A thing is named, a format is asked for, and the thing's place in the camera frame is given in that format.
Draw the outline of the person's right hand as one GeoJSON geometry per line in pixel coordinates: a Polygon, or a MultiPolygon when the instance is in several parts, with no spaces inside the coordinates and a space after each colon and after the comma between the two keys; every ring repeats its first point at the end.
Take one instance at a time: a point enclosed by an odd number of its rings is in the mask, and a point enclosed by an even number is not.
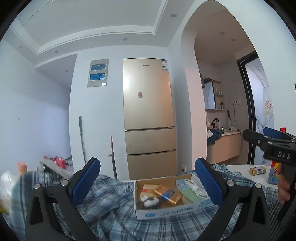
{"type": "Polygon", "coordinates": [[[277,176],[279,179],[278,188],[278,200],[280,204],[284,205],[285,202],[290,199],[290,182],[286,180],[283,175],[282,163],[279,164],[277,169],[277,176]]]}

